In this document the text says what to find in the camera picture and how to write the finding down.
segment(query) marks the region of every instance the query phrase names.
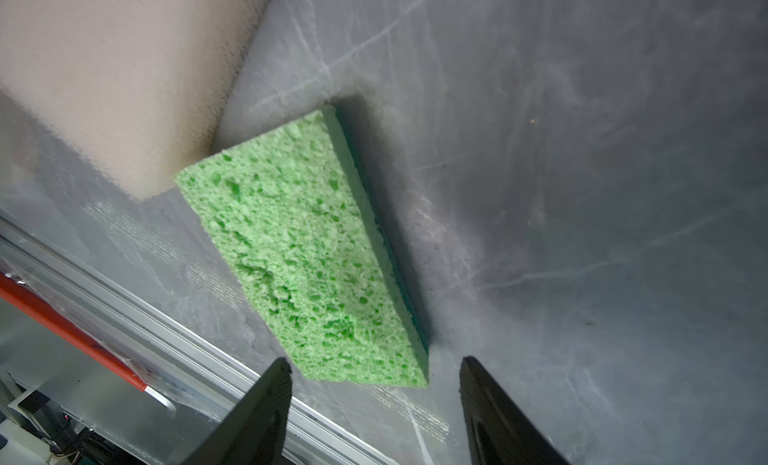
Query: sponge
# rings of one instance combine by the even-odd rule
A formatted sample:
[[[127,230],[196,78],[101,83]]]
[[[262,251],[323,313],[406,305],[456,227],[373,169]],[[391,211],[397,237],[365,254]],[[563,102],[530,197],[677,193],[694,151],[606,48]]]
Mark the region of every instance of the sponge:
[[[424,341],[332,107],[176,182],[306,377],[426,387]]]
[[[131,197],[209,154],[267,0],[0,0],[0,88]]]

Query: gray table surface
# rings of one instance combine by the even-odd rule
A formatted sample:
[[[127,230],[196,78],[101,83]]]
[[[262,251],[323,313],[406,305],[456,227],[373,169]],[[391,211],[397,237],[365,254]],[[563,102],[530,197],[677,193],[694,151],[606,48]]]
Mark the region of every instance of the gray table surface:
[[[339,103],[430,335],[428,390],[299,398],[467,463],[475,355],[574,465],[764,463],[766,34],[768,0],[273,0],[216,148]],[[178,190],[131,202],[6,98],[0,147],[19,224],[256,371],[281,355]]]

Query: green sponge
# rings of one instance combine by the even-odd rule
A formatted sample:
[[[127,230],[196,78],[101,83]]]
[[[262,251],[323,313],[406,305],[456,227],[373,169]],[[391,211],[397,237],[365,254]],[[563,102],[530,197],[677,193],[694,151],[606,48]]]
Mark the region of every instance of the green sponge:
[[[334,108],[194,164],[176,182],[306,377],[426,387],[426,347]]]

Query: red rod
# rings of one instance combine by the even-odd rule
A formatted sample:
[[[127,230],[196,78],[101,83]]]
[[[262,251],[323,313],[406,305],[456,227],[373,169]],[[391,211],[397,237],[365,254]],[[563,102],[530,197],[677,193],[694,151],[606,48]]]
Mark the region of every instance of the red rod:
[[[40,325],[75,345],[86,355],[112,370],[140,391],[144,391],[147,388],[147,383],[144,383],[139,378],[139,375],[135,374],[115,355],[112,355],[108,350],[99,345],[96,340],[74,326],[71,321],[61,316],[41,297],[17,284],[14,280],[1,275],[0,297],[5,298],[8,303],[32,317]]]

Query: sponge side edge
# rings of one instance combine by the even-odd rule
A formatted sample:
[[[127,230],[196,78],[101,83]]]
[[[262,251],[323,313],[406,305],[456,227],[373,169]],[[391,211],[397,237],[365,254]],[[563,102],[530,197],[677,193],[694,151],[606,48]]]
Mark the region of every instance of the sponge side edge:
[[[342,170],[346,175],[352,194],[360,210],[366,233],[370,239],[379,268],[382,271],[387,289],[403,326],[408,332],[408,339],[416,355],[418,365],[422,369],[426,384],[429,383],[429,343],[427,333],[419,323],[412,299],[408,294],[402,273],[397,266],[397,259],[392,246],[386,239],[381,222],[376,216],[376,211],[370,201],[371,189],[365,173],[360,167],[359,156],[351,144],[349,126],[346,125],[344,115],[333,106],[326,105],[320,109],[328,128],[331,143],[339,159]]]

